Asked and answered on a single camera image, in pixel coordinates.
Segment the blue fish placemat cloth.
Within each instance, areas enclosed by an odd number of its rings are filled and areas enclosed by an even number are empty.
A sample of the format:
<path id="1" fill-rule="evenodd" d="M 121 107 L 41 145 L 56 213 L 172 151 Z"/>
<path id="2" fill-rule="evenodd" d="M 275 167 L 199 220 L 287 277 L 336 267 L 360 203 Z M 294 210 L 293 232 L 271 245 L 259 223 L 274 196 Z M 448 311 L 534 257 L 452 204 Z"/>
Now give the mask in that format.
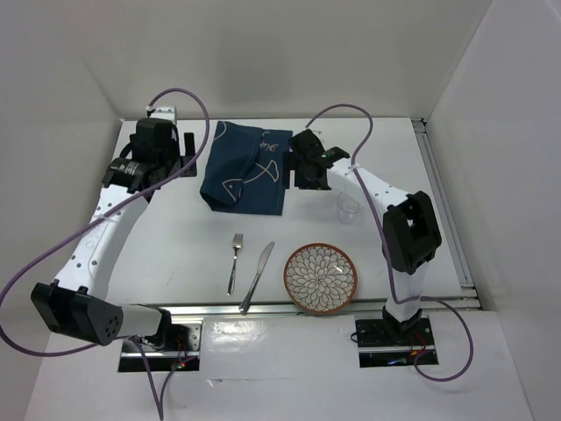
<path id="1" fill-rule="evenodd" d="M 279 216 L 291 131 L 219 121 L 200 195 L 217 212 Z"/>

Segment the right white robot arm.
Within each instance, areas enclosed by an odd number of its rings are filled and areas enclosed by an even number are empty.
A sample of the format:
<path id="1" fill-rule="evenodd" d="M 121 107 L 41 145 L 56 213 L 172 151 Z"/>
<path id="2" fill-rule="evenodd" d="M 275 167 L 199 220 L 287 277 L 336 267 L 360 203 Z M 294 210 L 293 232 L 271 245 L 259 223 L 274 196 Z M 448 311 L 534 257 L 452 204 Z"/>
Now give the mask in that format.
<path id="1" fill-rule="evenodd" d="M 288 141 L 288 168 L 298 189 L 334 189 L 370 209 L 379 229 L 382 255 L 388 264 L 390 297 L 382 309 L 382 332 L 393 344 L 411 336 L 421 315 L 424 278 L 442 245 L 430 196 L 409 193 L 362 168 L 355 154 L 323 147 L 310 129 Z"/>

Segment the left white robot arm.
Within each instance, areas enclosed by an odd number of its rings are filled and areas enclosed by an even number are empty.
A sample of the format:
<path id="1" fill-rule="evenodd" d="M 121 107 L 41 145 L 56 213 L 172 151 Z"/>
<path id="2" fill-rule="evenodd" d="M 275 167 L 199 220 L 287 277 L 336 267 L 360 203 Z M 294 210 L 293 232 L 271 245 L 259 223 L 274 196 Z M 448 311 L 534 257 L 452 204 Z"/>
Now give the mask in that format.
<path id="1" fill-rule="evenodd" d="M 154 350 L 173 339 L 168 311 L 144 304 L 120 306 L 106 296 L 113 268 L 150 196 L 118 204 L 176 173 L 193 156 L 180 152 L 180 135 L 171 109 L 140 119 L 121 153 L 107 167 L 91 220 L 70 260 L 48 283 L 37 283 L 31 299 L 47 328 L 74 339 L 107 346 L 138 336 Z"/>

